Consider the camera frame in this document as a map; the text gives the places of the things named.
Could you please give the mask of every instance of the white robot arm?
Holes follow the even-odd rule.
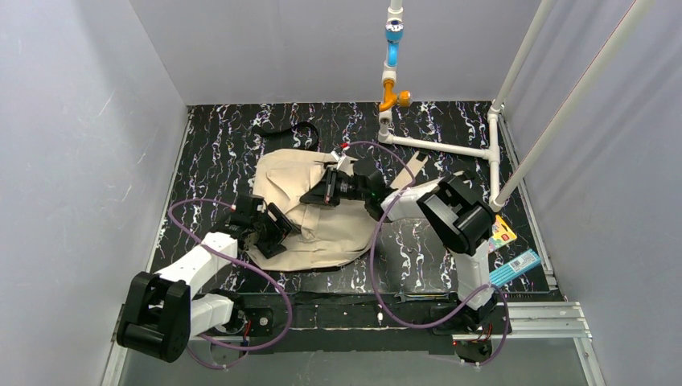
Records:
[[[391,221],[427,219],[436,229],[436,233],[454,258],[457,267],[457,296],[460,301],[481,285],[491,284],[488,240],[491,237],[492,225],[495,223],[495,214],[481,199],[476,199],[468,187],[464,189],[466,183],[467,177],[460,171],[449,178],[411,187],[403,192],[388,213]],[[383,210],[388,209],[398,193],[399,191],[395,191],[386,197],[381,203]],[[476,228],[475,236],[465,240],[469,236],[465,236],[462,230],[472,226]],[[472,310],[478,310],[491,300],[492,294],[492,288],[484,289],[467,305]]]
[[[256,246],[266,257],[284,250],[281,242],[294,226],[261,197],[240,195],[232,213],[219,220],[202,244],[157,273],[140,272],[130,283],[117,343],[167,362],[183,353],[191,336],[232,318],[234,302],[220,294],[194,299],[201,287],[229,262],[207,246],[230,257]]]

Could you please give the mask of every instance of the black countertop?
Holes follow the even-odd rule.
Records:
[[[487,147],[485,114],[489,102],[420,102],[394,112],[396,135],[452,145]],[[172,187],[170,202],[186,198],[211,198],[232,203],[240,192],[250,192],[257,160],[280,148],[303,147],[314,140],[308,130],[273,140],[252,132],[254,126],[266,131],[310,121],[320,131],[319,150],[331,151],[343,142],[376,140],[377,107],[374,103],[301,103],[282,105],[201,105],[190,108],[187,139]],[[505,144],[500,141],[502,184],[512,173]],[[414,149],[389,146],[404,160]],[[376,148],[350,149],[350,155],[371,157],[390,179],[400,170],[387,154]],[[489,195],[490,169],[479,158],[430,152],[430,160],[417,176],[423,183],[447,172],[471,170],[483,198]],[[210,204],[187,205],[176,215],[203,236],[223,209]],[[537,250],[519,192],[500,212],[518,239],[490,257],[495,269],[532,248]],[[425,220],[386,224],[377,246],[377,275],[385,293],[437,293],[457,289],[454,260],[446,254],[435,232]],[[152,272],[179,259],[194,246],[170,221],[162,226]],[[287,292],[372,292],[368,278],[368,253],[340,268],[297,273],[272,272]],[[228,266],[204,286],[238,290],[241,293],[273,292],[273,287],[250,271]],[[548,284],[541,267],[529,271],[507,286],[510,292],[546,292]]]

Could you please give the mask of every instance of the orange pipe fitting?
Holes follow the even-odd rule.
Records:
[[[396,104],[400,107],[407,107],[412,103],[409,91],[401,91],[400,95],[396,95],[393,92],[394,85],[392,79],[384,81],[384,101],[379,105],[380,112],[386,111]]]

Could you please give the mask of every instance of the white wall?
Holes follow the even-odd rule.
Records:
[[[0,4],[0,383],[101,382],[186,119],[126,0]]]
[[[188,105],[378,101],[389,0],[131,0]],[[540,0],[405,0],[398,87],[491,100]]]
[[[630,3],[558,2],[507,101],[519,156]],[[680,18],[682,2],[655,3],[526,178],[608,384],[682,379]]]

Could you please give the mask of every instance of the pipe joint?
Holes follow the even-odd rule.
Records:
[[[389,144],[392,143],[393,135],[390,131],[388,131],[392,123],[393,113],[391,109],[379,113],[379,133],[377,134],[379,142]]]
[[[412,104],[412,95],[409,91],[401,91],[399,94],[393,92],[395,81],[392,79],[384,80],[384,100],[379,105],[379,112],[391,109],[394,105],[407,107]]]
[[[485,158],[488,163],[493,163],[497,162],[499,165],[499,146],[498,145],[490,145],[488,147],[488,150],[486,151],[486,157]]]
[[[403,21],[403,7],[401,7],[399,10],[394,10],[391,7],[388,8],[388,16],[386,17],[387,20],[398,20],[398,21]]]
[[[398,19],[388,20],[386,22],[386,40],[389,43],[399,43],[405,33],[405,25]]]
[[[502,208],[504,207],[504,203],[499,204],[497,203],[497,198],[494,198],[490,200],[489,206],[496,213],[502,210]]]
[[[499,119],[499,112],[500,112],[499,109],[493,109],[492,107],[490,107],[490,109],[488,110],[488,114],[486,115],[486,118],[488,118],[488,122],[490,122],[493,119],[497,121]]]
[[[395,67],[388,66],[388,63],[384,62],[384,72],[381,73],[381,83],[385,83],[386,80],[392,80],[393,84],[397,82],[398,75],[396,73]]]

